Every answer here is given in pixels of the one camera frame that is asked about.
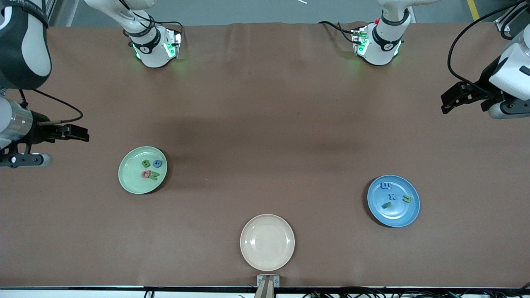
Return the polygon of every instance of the brown tablecloth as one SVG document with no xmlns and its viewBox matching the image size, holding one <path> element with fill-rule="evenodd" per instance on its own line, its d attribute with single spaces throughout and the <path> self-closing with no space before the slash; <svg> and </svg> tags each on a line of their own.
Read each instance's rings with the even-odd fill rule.
<svg viewBox="0 0 530 298">
<path fill-rule="evenodd" d="M 492 120 L 478 103 L 442 115 L 463 27 L 413 24 L 383 67 L 322 25 L 189 27 L 161 69 L 144 67 L 120 28 L 51 28 L 41 89 L 85 112 L 91 140 L 36 145 L 48 168 L 0 170 L 0 284 L 254 284 L 241 229 L 273 213 L 296 237 L 284 286 L 521 286 L 529 122 Z M 479 24 L 455 69 L 476 79 L 504 44 Z M 26 96 L 52 119 L 75 116 Z M 171 170 L 138 196 L 117 170 L 143 145 Z M 367 187 L 384 174 L 418 190 L 412 225 L 369 215 Z"/>
</svg>

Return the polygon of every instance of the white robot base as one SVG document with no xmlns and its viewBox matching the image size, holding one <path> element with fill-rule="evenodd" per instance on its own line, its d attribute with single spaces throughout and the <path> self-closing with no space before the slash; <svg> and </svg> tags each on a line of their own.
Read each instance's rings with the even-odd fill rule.
<svg viewBox="0 0 530 298">
<path fill-rule="evenodd" d="M 134 43 L 132 47 L 136 52 L 136 57 L 142 63 L 151 68 L 158 68 L 166 65 L 171 59 L 178 58 L 182 34 L 162 26 L 155 27 L 162 37 L 158 44 L 149 52 L 148 48 L 137 47 Z"/>
<path fill-rule="evenodd" d="M 364 58 L 370 64 L 380 66 L 388 64 L 398 54 L 402 41 L 399 41 L 396 46 L 391 45 L 393 47 L 391 50 L 383 50 L 380 45 L 374 42 L 373 31 L 375 27 L 376 24 L 372 23 L 358 30 L 352 30 L 351 37 L 353 41 L 360 42 L 359 45 L 354 43 L 355 55 Z"/>
</svg>

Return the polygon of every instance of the yellow floor stripe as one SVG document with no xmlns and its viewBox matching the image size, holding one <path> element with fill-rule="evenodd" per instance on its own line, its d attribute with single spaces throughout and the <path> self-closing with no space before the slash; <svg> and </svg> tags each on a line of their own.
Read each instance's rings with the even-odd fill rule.
<svg viewBox="0 0 530 298">
<path fill-rule="evenodd" d="M 473 16 L 473 21 L 476 21 L 480 18 L 479 11 L 476 10 L 476 5 L 474 0 L 467 0 L 467 5 L 469 6 L 469 10 L 471 11 L 471 15 Z"/>
</svg>

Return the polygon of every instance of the plate rim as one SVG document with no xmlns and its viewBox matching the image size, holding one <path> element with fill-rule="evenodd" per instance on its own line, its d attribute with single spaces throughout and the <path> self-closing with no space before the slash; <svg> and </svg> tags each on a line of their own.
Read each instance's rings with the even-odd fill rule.
<svg viewBox="0 0 530 298">
<path fill-rule="evenodd" d="M 374 210 L 372 209 L 371 205 L 370 205 L 370 201 L 369 201 L 369 194 L 370 194 L 370 189 L 372 188 L 372 186 L 374 185 L 375 181 L 377 181 L 378 179 L 380 178 L 383 178 L 383 177 L 397 177 L 399 179 L 403 179 L 405 180 L 408 184 L 410 184 L 410 186 L 412 187 L 412 189 L 414 190 L 414 192 L 416 193 L 416 196 L 418 198 L 418 211 L 416 212 L 416 214 L 414 215 L 414 218 L 410 221 L 410 223 L 408 224 L 405 224 L 405 225 L 392 225 L 392 224 L 387 224 L 387 223 L 384 223 L 383 221 L 381 221 L 379 218 L 377 218 L 377 216 L 375 215 L 375 212 Z M 370 186 L 368 187 L 368 191 L 366 192 L 366 203 L 368 204 L 368 208 L 370 209 L 370 212 L 372 213 L 372 215 L 375 217 L 375 219 L 377 219 L 380 223 L 386 225 L 386 226 L 389 226 L 389 227 L 406 227 L 410 224 L 412 224 L 416 218 L 418 218 L 418 215 L 420 215 L 420 210 L 421 210 L 421 200 L 420 200 L 420 195 L 418 194 L 418 191 L 416 190 L 416 187 L 414 187 L 414 185 L 412 183 L 410 183 L 409 180 L 401 177 L 401 176 L 398 176 L 398 175 L 393 175 L 393 174 L 388 174 L 388 175 L 382 175 L 382 176 L 379 176 L 377 178 L 374 179 L 374 181 L 372 181 L 372 183 L 370 183 Z"/>
<path fill-rule="evenodd" d="M 165 177 L 166 177 L 166 175 L 167 175 L 167 167 L 166 167 L 166 173 L 164 174 L 164 179 L 162 179 L 162 180 L 160 181 L 160 184 L 158 184 L 154 189 L 152 189 L 152 190 L 150 190 L 150 191 L 146 191 L 146 192 L 142 192 L 142 191 L 140 191 L 140 192 L 131 191 L 131 190 L 127 189 L 127 187 L 125 187 L 125 186 L 123 185 L 123 182 L 121 181 L 121 178 L 120 178 L 120 172 L 122 171 L 123 163 L 124 163 L 125 159 L 129 156 L 129 154 L 131 154 L 133 151 L 138 150 L 138 149 L 141 149 L 141 148 L 150 148 L 150 149 L 153 150 L 153 151 L 159 152 L 159 153 L 164 157 L 163 162 L 167 165 L 167 158 L 166 158 L 164 152 L 162 152 L 160 149 L 158 149 L 158 148 L 156 148 L 156 147 L 153 147 L 153 146 L 140 146 L 140 147 L 134 148 L 133 150 L 129 151 L 129 153 L 127 153 L 127 154 L 123 157 L 123 159 L 122 159 L 121 162 L 120 162 L 120 165 L 118 166 L 118 181 L 120 182 L 120 185 L 121 185 L 121 187 L 122 187 L 124 190 L 126 190 L 127 192 L 129 192 L 129 193 L 131 193 L 131 194 L 133 194 L 133 195 L 143 195 L 143 194 L 147 194 L 147 193 L 149 193 L 149 192 L 151 192 L 151 191 L 154 191 L 155 189 L 157 189 L 157 188 L 162 184 L 162 182 L 164 182 Z"/>
<path fill-rule="evenodd" d="M 258 268 L 254 265 L 251 264 L 251 262 L 249 262 L 248 258 L 246 257 L 245 253 L 243 253 L 243 233 L 245 232 L 246 228 L 249 226 L 249 224 L 256 220 L 257 218 L 259 217 L 266 217 L 266 216 L 271 216 L 271 217 L 275 217 L 275 218 L 278 218 L 280 219 L 281 221 L 283 221 L 288 227 L 289 227 L 289 230 L 291 232 L 291 235 L 293 235 L 293 249 L 292 251 L 290 252 L 289 254 L 289 257 L 287 258 L 287 261 L 285 261 L 284 264 L 281 264 L 281 266 L 279 266 L 278 268 L 274 268 L 274 269 L 271 269 L 271 270 L 264 270 L 263 268 Z M 295 240 L 295 232 L 293 231 L 293 227 L 291 227 L 291 225 L 285 220 L 283 219 L 281 216 L 278 216 L 276 214 L 270 214 L 270 213 L 264 213 L 264 214 L 260 214 L 260 215 L 257 215 L 255 217 L 253 217 L 252 219 L 250 219 L 246 224 L 245 226 L 243 227 L 243 229 L 241 230 L 241 235 L 239 237 L 239 249 L 241 251 L 241 254 L 243 255 L 243 258 L 245 259 L 246 263 L 249 264 L 250 266 L 252 266 L 252 268 L 254 269 L 257 269 L 259 271 L 264 271 L 264 272 L 271 272 L 271 271 L 275 271 L 275 270 L 278 270 L 278 269 L 281 269 L 283 266 L 287 265 L 287 263 L 289 263 L 289 261 L 291 260 L 291 258 L 293 257 L 293 254 L 295 252 L 295 246 L 296 246 L 296 240 Z"/>
</svg>

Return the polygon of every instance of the black cable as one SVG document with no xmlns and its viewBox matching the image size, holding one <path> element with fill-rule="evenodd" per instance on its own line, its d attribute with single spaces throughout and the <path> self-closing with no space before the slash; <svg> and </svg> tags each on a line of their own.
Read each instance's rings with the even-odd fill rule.
<svg viewBox="0 0 530 298">
<path fill-rule="evenodd" d="M 506 14 L 502 17 L 502 19 L 499 20 L 499 23 L 502 22 L 502 21 L 504 21 L 504 20 L 506 19 L 506 17 L 508 17 L 508 16 L 509 16 L 509 15 L 510 15 L 510 14 L 511 14 L 516 8 L 517 8 L 516 6 L 512 7 L 511 10 L 509 10 L 508 13 L 506 13 Z"/>
<path fill-rule="evenodd" d="M 333 298 L 333 295 L 329 292 L 324 292 L 322 290 L 320 290 L 320 293 L 324 294 L 324 298 Z M 342 289 L 337 289 L 337 294 L 339 295 L 339 298 L 349 298 L 348 297 L 348 294 L 344 291 L 342 291 Z"/>
<path fill-rule="evenodd" d="M 145 291 L 144 298 L 147 298 L 147 293 L 149 293 L 149 292 L 151 292 L 151 296 L 149 296 L 149 298 L 154 298 L 155 291 L 149 290 L 149 289 L 147 291 Z"/>
<path fill-rule="evenodd" d="M 462 293 L 461 295 L 459 295 L 460 297 L 464 296 L 465 294 L 467 294 L 469 291 L 471 291 L 471 289 L 467 289 L 464 293 Z"/>
<path fill-rule="evenodd" d="M 506 7 L 500 8 L 500 9 L 495 10 L 495 11 L 493 11 L 493 12 L 490 12 L 490 13 L 488 13 L 487 15 L 485 15 L 485 16 L 483 16 L 483 17 L 477 19 L 477 20 L 474 21 L 473 23 L 469 24 L 464 30 L 462 30 L 462 32 L 460 32 L 460 34 L 456 37 L 455 41 L 453 41 L 453 44 L 451 45 L 451 47 L 450 47 L 450 49 L 449 49 L 449 55 L 447 56 L 447 68 L 449 69 L 449 72 L 451 72 L 451 74 L 452 74 L 453 76 L 455 76 L 455 78 L 457 78 L 457 79 L 459 79 L 459 80 L 461 80 L 461 81 L 463 81 L 463 82 L 469 84 L 470 86 L 473 86 L 474 88 L 476 88 L 476 89 L 482 91 L 482 92 L 485 93 L 485 94 L 493 95 L 491 92 L 484 90 L 483 88 L 477 86 L 475 83 L 471 82 L 470 80 L 468 80 L 468 79 L 466 79 L 466 78 L 464 78 L 464 77 L 458 75 L 458 74 L 453 70 L 453 68 L 452 68 L 452 66 L 451 66 L 451 58 L 452 58 L 452 56 L 453 56 L 453 50 L 454 50 L 454 48 L 455 48 L 456 43 L 460 40 L 460 38 L 464 35 L 464 33 L 467 32 L 471 27 L 475 26 L 475 25 L 476 25 L 477 23 L 479 23 L 480 21 L 482 21 L 482 20 L 484 20 L 484 19 L 486 19 L 486 18 L 488 18 L 488 17 L 490 17 L 490 16 L 492 16 L 492 15 L 494 15 L 494 14 L 497 14 L 497 13 L 499 13 L 499 12 L 505 11 L 505 10 L 509 9 L 510 7 L 513 7 L 513 6 L 519 5 L 519 4 L 523 3 L 524 1 L 525 1 L 525 0 L 519 0 L 519 1 L 517 1 L 515 4 L 511 4 L 511 5 L 509 5 L 509 6 L 506 6 Z"/>
<path fill-rule="evenodd" d="M 426 291 L 406 291 L 403 293 L 398 294 L 398 298 L 401 298 L 404 294 L 413 294 L 413 298 L 447 298 L 448 293 L 433 293 L 433 292 L 426 292 Z"/>
<path fill-rule="evenodd" d="M 513 36 L 507 36 L 506 35 L 506 32 L 504 31 L 506 29 L 506 26 L 515 19 L 515 17 L 517 17 L 523 10 L 525 10 L 526 8 L 528 7 L 528 5 L 524 5 L 523 7 L 520 7 L 519 9 L 517 9 L 516 11 L 514 11 L 511 15 L 508 16 L 508 18 L 506 18 L 506 21 L 502 24 L 502 27 L 500 28 L 500 35 L 502 36 L 502 38 L 504 39 L 508 39 L 508 40 L 512 40 L 514 37 Z"/>
<path fill-rule="evenodd" d="M 383 296 L 383 298 L 386 298 L 386 295 L 381 292 L 380 290 L 376 288 L 364 288 L 364 287 L 343 287 L 341 290 L 344 291 L 344 293 L 348 296 L 348 298 L 351 298 L 349 293 L 360 293 L 355 298 L 359 298 L 363 295 L 366 295 L 368 298 L 372 298 L 370 295 L 373 295 L 374 298 L 381 298 L 380 295 Z"/>
<path fill-rule="evenodd" d="M 22 103 L 20 104 L 20 106 L 25 109 L 28 107 L 29 103 L 26 101 L 26 96 L 24 96 L 24 91 L 22 91 L 22 89 L 19 89 L 19 92 L 20 92 L 20 97 L 22 98 Z"/>
<path fill-rule="evenodd" d="M 340 33 L 342 33 L 342 36 L 344 36 L 344 38 L 346 38 L 346 40 L 348 40 L 349 42 L 354 43 L 356 45 L 361 45 L 362 44 L 360 41 L 354 41 L 354 40 L 349 39 L 346 36 L 346 33 L 344 33 L 344 30 L 342 29 L 342 27 L 340 26 L 340 22 L 337 23 L 337 26 L 339 27 Z"/>
<path fill-rule="evenodd" d="M 485 293 L 487 293 L 490 298 L 500 298 L 499 292 L 492 292 L 490 290 L 483 290 Z"/>
<path fill-rule="evenodd" d="M 320 298 L 333 298 L 330 294 L 323 292 L 323 291 L 318 291 L 318 292 L 313 291 L 313 293 L 315 293 L 315 295 L 317 295 L 317 297 L 320 297 Z"/>
<path fill-rule="evenodd" d="M 328 22 L 328 21 L 318 22 L 318 24 L 330 25 L 330 26 L 332 26 L 333 28 L 335 28 L 335 29 L 337 29 L 337 30 L 341 30 L 341 31 L 344 32 L 344 33 L 351 33 L 351 30 L 350 30 L 350 31 L 348 31 L 348 30 L 344 30 L 344 29 L 338 27 L 337 25 L 335 25 L 335 24 L 333 24 L 333 23 L 331 23 L 331 22 Z M 353 28 L 352 30 L 358 30 L 358 29 L 360 29 L 360 28 L 362 28 L 362 27 L 364 27 L 364 26 L 356 27 L 356 28 Z"/>
<path fill-rule="evenodd" d="M 177 22 L 177 21 L 171 21 L 171 22 L 158 22 L 158 21 L 155 21 L 151 16 L 149 16 L 149 19 L 135 13 L 134 11 L 132 11 L 129 7 L 129 5 L 127 5 L 127 3 L 124 1 L 124 0 L 119 0 L 121 5 L 123 5 L 125 7 L 125 9 L 127 9 L 128 11 L 131 11 L 135 16 L 141 18 L 141 19 L 144 19 L 146 21 L 150 21 L 152 23 L 155 23 L 155 24 L 159 24 L 159 25 L 163 25 L 163 24 L 178 24 L 180 26 L 180 30 L 183 32 L 184 31 L 184 26 L 180 23 L 180 22 Z M 144 25 L 142 22 L 140 22 L 140 24 L 146 28 L 146 29 L 150 29 L 152 28 L 151 25 L 149 25 L 149 27 L 147 27 L 146 25 Z"/>
<path fill-rule="evenodd" d="M 75 110 L 76 112 L 79 113 L 79 116 L 78 116 L 78 117 L 76 117 L 76 118 L 72 118 L 72 119 L 68 119 L 68 120 L 61 120 L 61 121 L 59 121 L 60 123 L 70 123 L 70 122 L 78 121 L 78 120 L 80 120 L 81 118 L 83 118 L 83 112 L 81 112 L 80 109 L 74 107 L 73 105 L 69 104 L 68 102 L 63 101 L 63 100 L 60 100 L 60 99 L 58 99 L 57 97 L 53 97 L 53 96 L 51 96 L 51 95 L 49 95 L 49 94 L 46 94 L 46 93 L 44 93 L 44 92 L 42 92 L 42 91 L 39 91 L 39 90 L 37 90 L 37 89 L 33 89 L 33 90 L 34 90 L 35 92 L 41 94 L 41 95 L 44 95 L 44 96 L 46 96 L 46 97 L 48 97 L 48 98 L 51 98 L 51 99 L 53 99 L 53 100 L 55 100 L 55 101 L 58 101 L 58 102 L 62 103 L 62 104 L 64 104 L 65 106 L 68 106 L 68 107 L 72 108 L 73 110 Z"/>
</svg>

